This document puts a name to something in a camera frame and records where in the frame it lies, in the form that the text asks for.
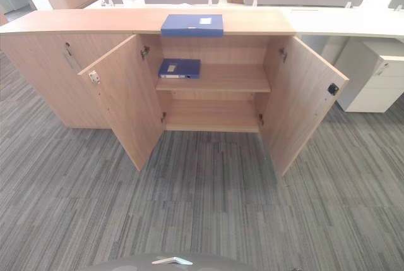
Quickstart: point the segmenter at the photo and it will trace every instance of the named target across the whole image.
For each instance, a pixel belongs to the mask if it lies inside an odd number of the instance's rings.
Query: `cabinet door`
[[[81,40],[86,36],[77,35]],[[93,97],[77,78],[80,69],[69,57],[59,34],[10,33],[1,35],[0,40],[8,59],[66,126],[109,128]]]
[[[66,126],[105,129],[109,125],[77,73],[129,36],[4,34],[1,49]]]
[[[269,44],[264,68],[271,93],[261,118],[261,136],[283,176],[348,78],[296,37]]]
[[[138,170],[148,160],[165,129],[143,45],[130,36],[78,73]],[[91,74],[97,74],[99,83]]]

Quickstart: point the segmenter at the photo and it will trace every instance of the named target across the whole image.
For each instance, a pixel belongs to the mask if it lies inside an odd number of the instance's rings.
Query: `door hinge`
[[[339,87],[332,83],[330,86],[328,86],[328,91],[332,96],[335,96],[337,92],[339,91]]]
[[[100,83],[100,77],[98,76],[98,73],[95,72],[95,70],[91,71],[88,76],[90,77],[91,81],[93,83]]]
[[[142,50],[140,50],[140,55],[141,55],[142,60],[145,60],[145,57],[147,54],[149,54],[149,52],[150,52],[150,47],[147,45],[144,46]]]
[[[162,117],[160,118],[160,120],[162,121],[162,123],[164,122],[164,119],[167,117],[167,113],[163,112]]]
[[[288,53],[285,51],[285,48],[279,49],[279,55],[281,55],[282,61],[283,61],[283,63],[285,63],[286,58],[288,57]]]

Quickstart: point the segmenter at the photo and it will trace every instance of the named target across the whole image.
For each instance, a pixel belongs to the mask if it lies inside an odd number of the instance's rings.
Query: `white object on desk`
[[[346,112],[385,112],[404,92],[404,44],[350,39],[336,68],[350,82],[337,98]]]
[[[139,4],[145,4],[145,0],[122,0],[125,8],[133,8],[133,6]]]

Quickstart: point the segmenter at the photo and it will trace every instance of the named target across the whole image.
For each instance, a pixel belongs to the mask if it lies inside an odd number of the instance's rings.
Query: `wood grain surface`
[[[264,67],[271,93],[260,130],[275,168],[285,175],[348,78],[297,37],[270,44]],[[334,96],[332,83],[340,89]]]
[[[282,12],[274,9],[62,9],[34,11],[0,27],[0,33],[20,32],[133,32],[160,34],[168,14],[222,14],[228,35],[294,35]]]
[[[139,171],[164,131],[153,80],[139,53],[142,46],[132,35],[78,73]],[[100,83],[90,80],[92,71]]]

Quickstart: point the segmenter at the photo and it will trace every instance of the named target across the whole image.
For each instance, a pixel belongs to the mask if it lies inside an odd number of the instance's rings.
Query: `floor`
[[[33,9],[31,8],[31,6],[25,6],[20,9],[10,11],[9,13],[6,13],[5,15],[6,15],[7,20],[10,22],[10,21],[16,20],[17,18],[20,18],[21,16],[24,16],[32,11],[33,11]]]
[[[258,270],[403,270],[404,96],[334,105],[282,179],[255,134],[165,133],[136,172],[109,130],[69,129],[0,60],[0,269],[203,252]]]

